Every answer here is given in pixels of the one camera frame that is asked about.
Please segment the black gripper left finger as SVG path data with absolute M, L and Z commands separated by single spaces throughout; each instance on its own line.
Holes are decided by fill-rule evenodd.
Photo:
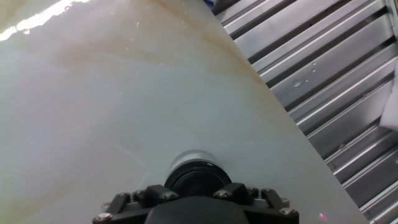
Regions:
M 163 185 L 122 192 L 105 204 L 107 207 L 92 219 L 92 224 L 145 224 L 153 208 L 176 199 L 179 199 L 179 194 Z

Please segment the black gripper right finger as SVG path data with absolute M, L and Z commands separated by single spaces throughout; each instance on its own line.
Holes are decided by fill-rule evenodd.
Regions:
M 299 212 L 290 208 L 274 189 L 246 187 L 232 182 L 214 192 L 213 198 L 236 205 L 248 223 L 299 223 Z

